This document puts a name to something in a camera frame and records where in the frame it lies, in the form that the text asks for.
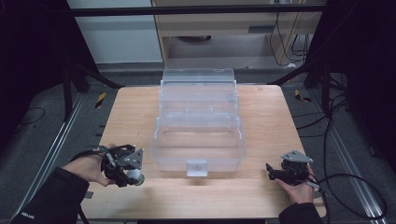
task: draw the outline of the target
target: wall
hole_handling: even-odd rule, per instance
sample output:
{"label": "wall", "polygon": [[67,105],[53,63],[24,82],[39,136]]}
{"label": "wall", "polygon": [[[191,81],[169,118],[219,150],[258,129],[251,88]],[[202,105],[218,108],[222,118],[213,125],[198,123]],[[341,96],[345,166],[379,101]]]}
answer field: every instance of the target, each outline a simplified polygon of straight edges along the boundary
{"label": "wall", "polygon": [[[68,0],[71,8],[151,7],[149,0]],[[161,63],[153,16],[76,18],[96,63]]]}

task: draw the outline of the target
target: horizontal bar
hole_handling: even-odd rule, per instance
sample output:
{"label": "horizontal bar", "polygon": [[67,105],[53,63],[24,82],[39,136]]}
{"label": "horizontal bar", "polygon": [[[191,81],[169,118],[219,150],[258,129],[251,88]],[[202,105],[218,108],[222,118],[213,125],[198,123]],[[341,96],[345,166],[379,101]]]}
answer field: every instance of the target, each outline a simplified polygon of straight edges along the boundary
{"label": "horizontal bar", "polygon": [[50,10],[46,13],[72,15],[74,17],[98,17],[253,12],[316,12],[324,11],[327,8],[328,6],[326,6],[326,4],[231,5],[194,7],[115,7],[73,8],[70,10]]}

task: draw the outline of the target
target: table top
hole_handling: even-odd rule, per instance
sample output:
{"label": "table top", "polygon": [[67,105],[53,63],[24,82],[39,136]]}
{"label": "table top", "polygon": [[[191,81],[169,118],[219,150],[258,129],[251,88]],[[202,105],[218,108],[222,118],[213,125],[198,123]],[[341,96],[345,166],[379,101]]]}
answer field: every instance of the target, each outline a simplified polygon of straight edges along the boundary
{"label": "table top", "polygon": [[[144,148],[141,186],[102,187],[91,183],[91,199],[82,202],[88,218],[271,218],[290,205],[288,195],[265,170],[280,169],[280,155],[304,153],[282,90],[278,86],[238,85],[239,116],[247,155],[232,173],[186,177],[185,172],[160,171],[149,156],[149,142],[158,116],[160,87],[119,90],[101,145],[131,144]],[[315,200],[321,216],[325,208]]]}

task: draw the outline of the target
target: transparent storage container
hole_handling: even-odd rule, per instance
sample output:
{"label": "transparent storage container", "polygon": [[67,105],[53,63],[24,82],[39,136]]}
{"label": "transparent storage container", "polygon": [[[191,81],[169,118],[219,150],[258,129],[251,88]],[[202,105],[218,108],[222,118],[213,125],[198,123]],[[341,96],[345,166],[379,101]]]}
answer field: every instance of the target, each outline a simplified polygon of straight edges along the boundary
{"label": "transparent storage container", "polygon": [[165,69],[149,152],[161,170],[233,172],[246,154],[233,70]]}

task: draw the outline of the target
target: human hand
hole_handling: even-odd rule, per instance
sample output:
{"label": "human hand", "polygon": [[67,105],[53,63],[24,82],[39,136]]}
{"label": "human hand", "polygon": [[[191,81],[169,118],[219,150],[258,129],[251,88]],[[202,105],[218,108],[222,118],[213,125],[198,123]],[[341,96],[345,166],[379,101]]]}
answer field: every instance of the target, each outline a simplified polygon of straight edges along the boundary
{"label": "human hand", "polygon": [[[308,164],[306,168],[309,174],[313,175],[312,169]],[[291,186],[280,179],[275,179],[275,182],[289,194],[292,203],[312,203],[314,201],[314,188],[305,183]]]}
{"label": "human hand", "polygon": [[[114,144],[110,144],[107,148],[115,146]],[[96,182],[106,187],[107,185],[115,184],[115,181],[107,179],[102,175],[101,163],[103,156],[105,156],[104,153],[80,157],[62,168],[88,182]]]}

